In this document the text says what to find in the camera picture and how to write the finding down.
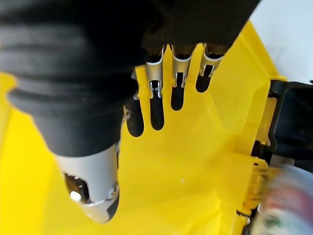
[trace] yellow plastic tray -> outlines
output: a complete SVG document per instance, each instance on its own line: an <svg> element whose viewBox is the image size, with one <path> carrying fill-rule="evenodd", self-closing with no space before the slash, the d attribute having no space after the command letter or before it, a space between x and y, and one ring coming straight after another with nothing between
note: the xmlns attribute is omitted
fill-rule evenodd
<svg viewBox="0 0 313 235"><path fill-rule="evenodd" d="M123 125L120 203L107 224L91 221L70 200L31 117L12 109L2 128L0 234L240 235L247 218L236 211L249 214L260 200L258 172L267 165L250 153L270 78L278 74L247 23L201 94L195 84L202 50L198 45L194 52L178 112L170 105L172 57L166 50L161 131L150 124L144 68L136 69L144 133L134 138ZM1 102L4 120L8 109Z"/></svg>

